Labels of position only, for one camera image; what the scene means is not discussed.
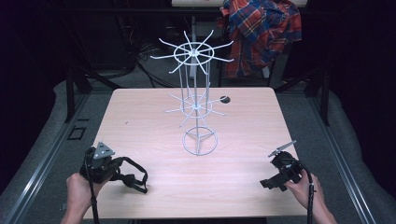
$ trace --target display stand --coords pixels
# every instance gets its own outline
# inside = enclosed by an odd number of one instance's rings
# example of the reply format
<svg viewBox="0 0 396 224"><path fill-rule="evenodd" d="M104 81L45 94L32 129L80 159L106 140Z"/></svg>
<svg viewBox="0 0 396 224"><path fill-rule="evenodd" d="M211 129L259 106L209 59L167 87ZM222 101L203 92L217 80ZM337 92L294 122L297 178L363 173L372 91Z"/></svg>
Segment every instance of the display stand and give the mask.
<svg viewBox="0 0 396 224"><path fill-rule="evenodd" d="M173 71L169 72L169 74L174 74L176 71L178 71L180 78L181 97L177 97L172 94L170 95L180 101L180 107L178 109L168 110L165 112L169 113L181 111L186 116L186 118L183 120L179 127L183 126L188 119L195 119L195 126L188 129L183 136L183 147L191 154L197 156L209 154L216 148L218 144L218 137L216 136L216 133L208 128L208 126L206 125L205 117L212 112L222 116L225 115L213 110L212 105L218 101L225 102L227 96L223 96L215 101L209 100L210 62L213 59L226 63L232 61L215 57L215 49L228 47L233 42L212 48L211 46L206 44L206 41L210 38L210 36L212 36L212 34L213 31L203 42L190 42L189 38L186 35L186 32L184 32L187 43L179 46L167 43L160 39L160 41L165 45L175 48L174 53L172 55L161 57L151 56L151 58L153 59L164 59L173 57L177 61L177 67ZM205 75L205 90L201 93L199 93L197 89L197 67L200 67ZM183 73L186 80L185 85L183 84ZM193 78L193 89L190 88L188 82L189 78Z"/></svg>

